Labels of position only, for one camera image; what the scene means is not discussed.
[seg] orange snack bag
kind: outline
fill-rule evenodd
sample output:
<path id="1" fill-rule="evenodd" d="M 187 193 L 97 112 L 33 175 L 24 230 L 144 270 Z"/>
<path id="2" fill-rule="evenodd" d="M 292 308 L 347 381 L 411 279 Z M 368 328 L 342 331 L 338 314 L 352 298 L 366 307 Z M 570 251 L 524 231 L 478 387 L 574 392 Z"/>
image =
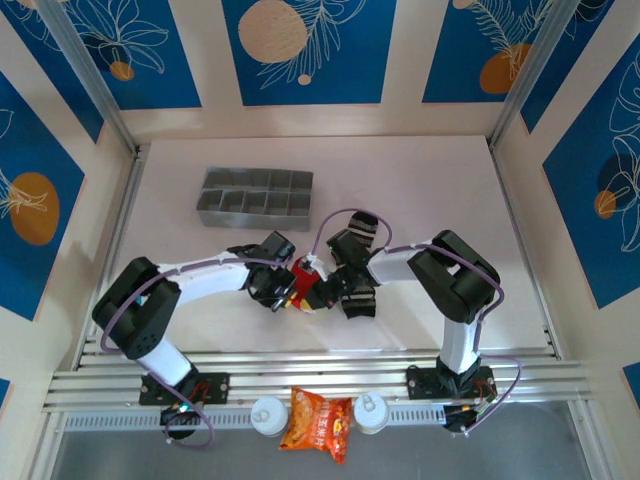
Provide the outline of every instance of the orange snack bag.
<path id="1" fill-rule="evenodd" d="M 325 400 L 293 387 L 289 430 L 280 442 L 280 450 L 317 448 L 329 452 L 342 465 L 347 454 L 351 410 L 350 398 Z"/>

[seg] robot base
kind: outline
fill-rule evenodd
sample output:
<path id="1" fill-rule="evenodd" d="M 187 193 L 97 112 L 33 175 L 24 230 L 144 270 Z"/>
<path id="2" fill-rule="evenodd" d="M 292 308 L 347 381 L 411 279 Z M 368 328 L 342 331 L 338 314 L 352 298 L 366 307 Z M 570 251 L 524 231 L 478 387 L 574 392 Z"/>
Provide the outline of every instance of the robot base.
<path id="1" fill-rule="evenodd" d="M 202 402 L 205 405 L 224 405 L 229 393 L 228 373 L 194 373 L 189 376 L 188 384 L 180 385 L 178 390 L 193 403 Z M 149 375 L 142 377 L 140 387 L 140 405 L 170 406 L 178 402 L 170 392 L 165 390 Z"/>
<path id="2" fill-rule="evenodd" d="M 418 368 L 411 365 L 407 368 L 406 379 L 410 400 L 452 399 L 451 394 L 441 386 L 436 368 Z M 461 391 L 456 399 L 475 400 L 490 397 L 495 390 L 493 371 L 489 367 L 479 367 L 467 384 L 468 388 Z"/>

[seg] white table surface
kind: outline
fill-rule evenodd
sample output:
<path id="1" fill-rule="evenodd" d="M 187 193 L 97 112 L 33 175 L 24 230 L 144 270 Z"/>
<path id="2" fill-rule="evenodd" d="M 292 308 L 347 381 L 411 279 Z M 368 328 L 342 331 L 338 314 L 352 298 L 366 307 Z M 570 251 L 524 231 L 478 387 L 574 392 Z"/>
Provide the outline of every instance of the white table surface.
<path id="1" fill-rule="evenodd" d="M 311 231 L 282 232 L 308 252 L 322 219 L 339 208 L 372 210 L 393 227 L 392 246 L 458 233 L 500 273 L 505 303 L 487 318 L 483 349 L 544 348 L 544 317 L 529 280 L 484 137 L 317 137 L 158 140 L 151 145 L 118 258 L 154 263 L 210 257 L 260 243 L 264 230 L 204 227 L 196 202 L 207 167 L 314 172 Z M 329 222 L 323 239 L 345 228 Z M 376 244 L 386 239 L 381 225 Z M 324 242 L 321 244 L 327 253 Z M 191 302 L 168 333 L 186 351 L 439 348 L 443 316 L 417 282 L 378 289 L 375 319 L 347 320 L 339 307 L 276 314 L 247 292 Z"/>

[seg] metal frame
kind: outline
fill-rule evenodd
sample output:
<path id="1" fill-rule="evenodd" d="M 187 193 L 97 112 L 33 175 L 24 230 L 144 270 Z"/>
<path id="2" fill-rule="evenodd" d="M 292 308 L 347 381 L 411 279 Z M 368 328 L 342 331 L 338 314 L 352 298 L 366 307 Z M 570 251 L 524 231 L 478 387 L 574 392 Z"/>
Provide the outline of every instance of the metal frame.
<path id="1" fill-rule="evenodd" d="M 489 135 L 489 149 L 491 151 L 500 144 L 511 122 L 520 113 L 524 102 L 529 97 L 549 57 L 562 37 L 564 29 L 580 5 L 580 1 L 562 0 L 553 3 L 549 16 L 540 27 L 531 52 L 527 55 L 519 74 L 507 93 L 502 111 L 491 130 Z"/>
<path id="2" fill-rule="evenodd" d="M 140 179 L 144 170 L 148 147 L 142 148 L 136 159 L 127 181 L 122 198 L 118 219 L 114 227 L 111 241 L 107 250 L 100 282 L 96 287 L 94 300 L 99 297 L 108 285 L 115 269 L 118 252 L 126 230 L 129 215 L 135 202 Z M 568 401 L 570 405 L 580 408 L 591 399 L 589 385 L 579 362 L 561 360 L 562 350 L 549 316 L 544 297 L 539 290 L 539 283 L 531 265 L 528 262 L 526 248 L 519 234 L 517 218 L 512 211 L 507 189 L 502 180 L 499 166 L 496 162 L 496 174 L 503 189 L 505 202 L 514 224 L 514 230 L 521 244 L 521 253 L 525 259 L 532 282 L 538 287 L 541 308 L 548 320 L 548 334 L 550 345 L 544 349 L 519 349 L 500 352 L 518 357 L 524 365 L 522 383 L 507 400 L 509 402 L 544 402 Z M 56 372 L 47 395 L 43 412 L 50 416 L 40 450 L 45 453 L 44 460 L 38 459 L 40 470 L 50 474 L 57 454 L 59 441 L 52 442 L 52 432 L 58 430 L 64 433 L 67 425 L 73 425 L 72 420 L 81 416 L 91 418 L 133 418 L 143 419 L 149 415 L 157 415 L 157 408 L 138 405 L 140 375 L 142 369 L 120 355 L 102 352 L 99 345 L 101 331 L 91 320 L 90 311 L 85 319 L 84 336 L 78 342 L 74 371 Z M 429 407 L 430 402 L 409 401 L 404 385 L 404 370 L 412 364 L 420 367 L 433 367 L 437 350 L 407 350 L 407 351 L 352 351 L 352 352 L 278 352 L 278 353 L 187 353 L 189 359 L 201 371 L 226 371 L 232 374 L 229 390 L 229 404 L 224 407 L 207 409 L 208 414 L 232 414 L 238 409 L 246 408 L 263 395 L 274 395 L 284 401 L 289 401 L 289 389 L 298 385 L 312 389 L 328 397 L 358 396 L 375 390 L 385 396 L 394 409 L 415 406 L 417 404 Z M 494 361 L 490 365 L 496 375 L 496 386 L 499 393 L 504 393 L 513 382 L 516 369 L 508 361 Z M 65 423 L 60 422 L 60 415 L 64 415 Z M 576 428 L 593 432 L 591 435 L 580 435 L 585 456 L 589 465 L 613 464 L 602 442 L 598 440 L 600 430 L 592 415 L 582 416 L 582 421 Z M 104 422 L 96 421 L 87 427 L 95 431 L 104 431 Z M 153 422 L 145 428 L 156 428 Z M 603 476 L 605 470 L 592 469 L 594 478 L 618 478 L 615 474 Z M 31 476 L 40 480 L 48 476 Z"/>
<path id="3" fill-rule="evenodd" d="M 115 100 L 83 48 L 80 37 L 70 28 L 72 25 L 62 7 L 55 0 L 37 1 L 43 21 L 100 113 L 112 125 L 120 142 L 135 152 L 135 142 L 122 121 Z M 492 130 L 488 142 L 492 155 L 531 92 L 579 1 L 567 0 L 554 4 L 534 43 L 535 48 L 523 65 L 521 75 L 508 94 Z M 148 151 L 148 147 L 142 147 L 131 167 L 90 306 L 104 293 L 113 276 Z M 591 401 L 582 367 L 579 362 L 569 361 L 565 357 L 566 351 L 562 348 L 540 282 L 529 261 L 500 162 L 495 157 L 493 160 L 522 257 L 547 320 L 546 333 L 550 340 L 546 349 L 501 352 L 518 357 L 524 365 L 522 381 L 507 401 L 567 401 L 592 476 L 597 479 L 620 478 L 615 468 L 615 455 L 605 441 L 606 429 Z M 39 419 L 39 440 L 34 442 L 32 461 L 23 473 L 25 479 L 44 480 L 50 477 L 65 431 L 79 428 L 83 431 L 157 428 L 154 419 L 157 418 L 158 409 L 141 407 L 137 403 L 142 370 L 119 355 L 109 355 L 100 350 L 101 332 L 91 320 L 90 310 L 85 316 L 75 351 L 73 371 L 56 372 L 53 376 Z M 421 414 L 415 412 L 423 412 L 424 421 L 424 412 L 438 408 L 428 401 L 410 402 L 404 385 L 405 369 L 412 364 L 433 367 L 438 355 L 436 350 L 187 355 L 201 371 L 226 371 L 232 374 L 229 404 L 207 408 L 207 413 L 218 419 L 218 428 L 246 428 L 247 407 L 253 401 L 263 395 L 274 395 L 288 401 L 292 385 L 307 387 L 329 397 L 358 396 L 375 390 L 391 402 L 395 421 L 404 424 L 420 424 Z M 515 366 L 506 360 L 493 361 L 490 365 L 494 369 L 498 392 L 504 393 L 515 378 Z"/>
<path id="4" fill-rule="evenodd" d="M 136 151 L 136 142 L 120 115 L 120 109 L 111 91 L 91 59 L 80 35 L 56 0 L 35 0 L 38 15 L 60 47 L 67 62 L 82 83 L 102 118 L 113 128 L 120 143 L 131 153 Z"/>

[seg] floor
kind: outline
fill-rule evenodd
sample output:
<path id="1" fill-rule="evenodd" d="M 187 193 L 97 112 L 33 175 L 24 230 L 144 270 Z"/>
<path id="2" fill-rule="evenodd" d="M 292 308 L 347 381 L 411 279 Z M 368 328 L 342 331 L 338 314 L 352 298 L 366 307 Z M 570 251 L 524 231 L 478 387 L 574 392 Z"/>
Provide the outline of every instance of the floor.
<path id="1" fill-rule="evenodd" d="M 179 263 L 266 238 L 265 230 L 202 225 L 195 207 L 211 166 L 313 171 L 311 231 L 282 232 L 300 255 L 310 250 L 322 219 L 345 207 L 385 217 L 394 229 L 392 246 L 454 230 L 497 268 L 507 295 L 487 319 L 481 348 L 547 347 L 544 317 L 483 137 L 155 141 L 120 249 L 118 273 L 141 255 L 154 263 Z M 332 220 L 323 238 L 345 228 L 348 219 Z M 376 244 L 386 235 L 381 227 Z M 327 258 L 328 250 L 322 250 Z M 231 292 L 181 307 L 168 332 L 186 351 L 439 348 L 443 317 L 417 282 L 378 289 L 377 303 L 374 320 L 347 321 L 339 308 L 315 315 L 287 309 L 274 315 L 246 292 Z"/>
<path id="2" fill-rule="evenodd" d="M 279 439 L 222 430 L 211 450 L 167 446 L 160 432 L 64 435 L 53 480 L 590 478 L 565 403 L 507 404 L 469 438 L 441 427 L 352 432 L 344 465 L 315 450 L 283 452 Z"/>

